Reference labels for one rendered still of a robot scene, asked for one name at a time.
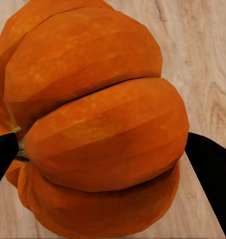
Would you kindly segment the pumpkin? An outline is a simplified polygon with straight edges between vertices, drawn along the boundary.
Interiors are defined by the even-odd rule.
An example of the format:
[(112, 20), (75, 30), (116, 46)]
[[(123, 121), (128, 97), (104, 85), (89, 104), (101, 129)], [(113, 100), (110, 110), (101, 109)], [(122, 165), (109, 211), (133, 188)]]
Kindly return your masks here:
[(189, 120), (148, 28), (104, 0), (29, 0), (0, 35), (6, 179), (50, 232), (121, 238), (171, 208)]

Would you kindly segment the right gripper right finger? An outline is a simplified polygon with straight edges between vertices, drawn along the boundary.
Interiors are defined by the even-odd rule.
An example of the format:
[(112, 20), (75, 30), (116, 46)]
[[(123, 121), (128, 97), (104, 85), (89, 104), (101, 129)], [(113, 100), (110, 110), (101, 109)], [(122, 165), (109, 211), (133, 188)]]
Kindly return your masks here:
[(184, 151), (226, 236), (226, 149), (189, 132)]

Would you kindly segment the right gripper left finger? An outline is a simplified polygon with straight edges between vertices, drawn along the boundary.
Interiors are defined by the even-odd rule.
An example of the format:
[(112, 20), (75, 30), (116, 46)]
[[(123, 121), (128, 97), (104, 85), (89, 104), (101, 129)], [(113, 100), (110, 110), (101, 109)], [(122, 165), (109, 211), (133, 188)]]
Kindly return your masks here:
[(19, 151), (14, 132), (0, 136), (0, 181)]

